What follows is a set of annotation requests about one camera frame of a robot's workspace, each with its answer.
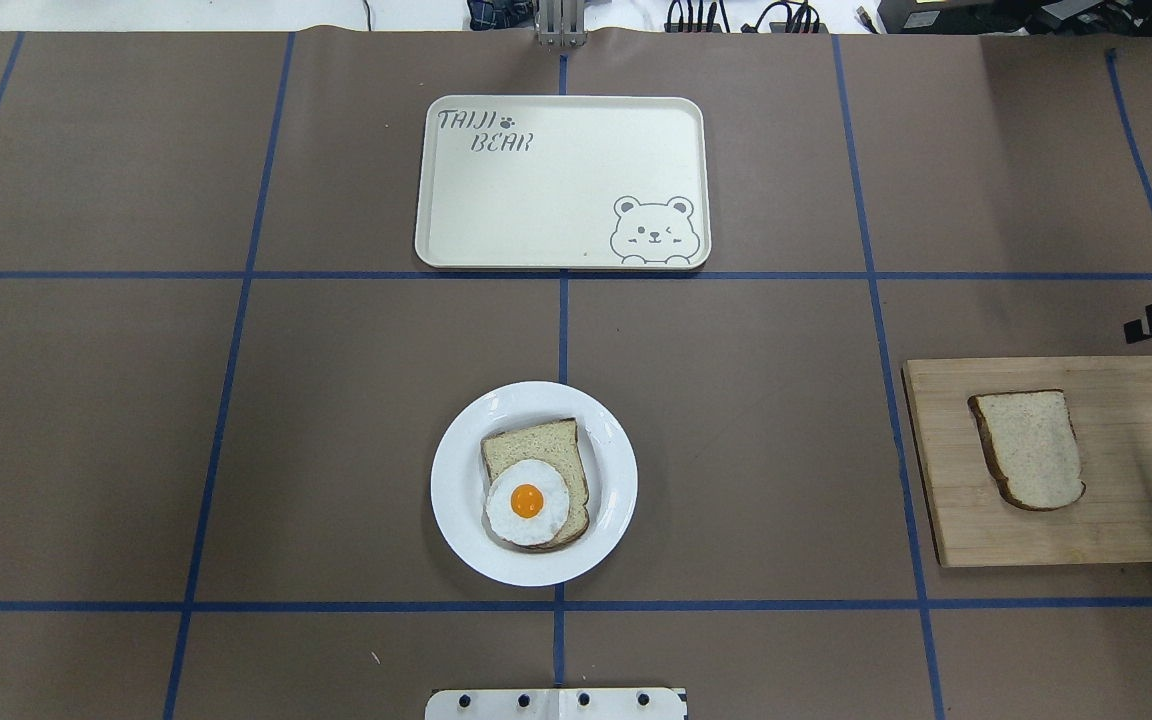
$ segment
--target bread slice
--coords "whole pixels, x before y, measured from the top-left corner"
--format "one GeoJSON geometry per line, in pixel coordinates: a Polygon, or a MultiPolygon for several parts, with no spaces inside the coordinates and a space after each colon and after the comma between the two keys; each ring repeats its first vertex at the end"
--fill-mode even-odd
{"type": "Polygon", "coordinates": [[[1021,510],[1055,510],[1087,492],[1063,391],[977,395],[968,404],[984,461],[1007,502],[1021,510]]]}
{"type": "Polygon", "coordinates": [[[589,483],[576,447],[576,419],[553,420],[483,439],[483,461],[492,483],[515,462],[528,458],[553,465],[562,475],[571,500],[567,506],[567,521],[559,528],[558,536],[538,547],[554,550],[582,537],[589,528],[589,483]]]}

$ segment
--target orange egg yolk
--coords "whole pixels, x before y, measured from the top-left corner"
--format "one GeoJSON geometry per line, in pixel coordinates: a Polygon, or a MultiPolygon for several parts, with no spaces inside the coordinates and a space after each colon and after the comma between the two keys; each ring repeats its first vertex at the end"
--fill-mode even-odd
{"type": "Polygon", "coordinates": [[[535,518],[536,514],[545,506],[545,497],[540,495],[540,491],[536,486],[529,486],[524,483],[513,488],[509,506],[521,518],[535,518]]]}

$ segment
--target wooden cutting board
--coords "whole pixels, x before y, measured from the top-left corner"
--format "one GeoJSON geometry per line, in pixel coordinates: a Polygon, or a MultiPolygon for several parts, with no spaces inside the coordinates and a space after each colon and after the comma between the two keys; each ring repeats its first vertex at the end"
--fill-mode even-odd
{"type": "Polygon", "coordinates": [[[905,392],[945,566],[1152,561],[1152,356],[910,359],[905,392]],[[968,399],[1060,388],[1087,493],[1053,511],[1000,493],[968,399]]]}

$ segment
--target fried egg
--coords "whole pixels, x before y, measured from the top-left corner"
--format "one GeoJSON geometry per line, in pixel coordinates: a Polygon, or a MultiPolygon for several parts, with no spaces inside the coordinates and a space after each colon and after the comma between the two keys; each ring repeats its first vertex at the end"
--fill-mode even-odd
{"type": "Polygon", "coordinates": [[[570,505],[563,477],[553,465],[521,460],[492,483],[486,514],[500,539],[533,547],[558,536],[570,505]]]}

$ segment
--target bear face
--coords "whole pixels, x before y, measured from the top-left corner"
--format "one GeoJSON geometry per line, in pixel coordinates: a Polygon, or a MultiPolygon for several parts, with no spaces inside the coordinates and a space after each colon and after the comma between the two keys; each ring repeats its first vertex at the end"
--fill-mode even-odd
{"type": "Polygon", "coordinates": [[[612,252],[622,265],[687,265],[700,251],[700,236],[691,227],[695,207],[685,197],[668,202],[616,200],[616,232],[612,252]]]}

